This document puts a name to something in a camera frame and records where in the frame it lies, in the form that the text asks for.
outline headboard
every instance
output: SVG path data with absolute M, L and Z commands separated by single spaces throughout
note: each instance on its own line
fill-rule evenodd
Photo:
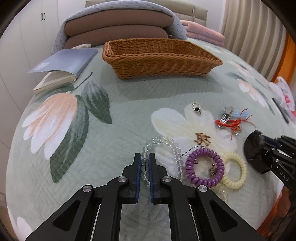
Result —
M 85 7 L 112 0 L 86 0 Z M 203 26 L 207 23 L 206 9 L 181 0 L 144 0 L 164 6 L 174 12 L 181 20 L 197 22 Z

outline screw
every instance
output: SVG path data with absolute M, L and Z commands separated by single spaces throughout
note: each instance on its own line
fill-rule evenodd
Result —
M 166 183 L 170 182 L 171 180 L 172 180 L 172 178 L 170 176 L 164 176 L 163 177 L 163 181 L 166 182 Z
M 90 186 L 90 185 L 86 185 L 86 186 L 84 186 L 84 187 L 82 188 L 82 190 L 83 190 L 84 192 L 90 192 L 90 191 L 91 191 L 91 186 Z
M 121 183 L 124 183 L 127 180 L 127 178 L 125 176 L 120 176 L 117 180 Z
M 201 192 L 206 192 L 207 191 L 207 187 L 205 185 L 200 185 L 198 187 L 198 190 L 201 191 Z

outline wicker basket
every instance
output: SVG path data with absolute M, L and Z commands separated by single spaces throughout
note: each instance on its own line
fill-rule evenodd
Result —
M 102 58 L 116 75 L 206 75 L 223 62 L 203 48 L 178 39 L 119 39 L 106 42 Z

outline notebook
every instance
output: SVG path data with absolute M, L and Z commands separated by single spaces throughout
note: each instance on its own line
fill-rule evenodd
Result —
M 28 73 L 49 72 L 33 89 L 34 94 L 78 79 L 97 54 L 97 49 L 63 49 L 48 57 Z

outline purple spiral hair tie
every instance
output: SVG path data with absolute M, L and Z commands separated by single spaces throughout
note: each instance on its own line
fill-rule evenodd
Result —
M 213 174 L 213 177 L 210 179 L 202 179 L 195 175 L 193 164 L 197 163 L 197 158 L 201 156 L 208 156 L 216 163 L 216 167 L 213 167 L 209 170 L 210 173 Z M 221 180 L 224 175 L 224 164 L 220 156 L 210 150 L 209 148 L 200 148 L 194 150 L 189 157 L 186 159 L 186 166 L 185 166 L 185 174 L 188 175 L 187 179 L 190 181 L 191 184 L 195 186 L 205 185 L 208 188 L 216 186 Z

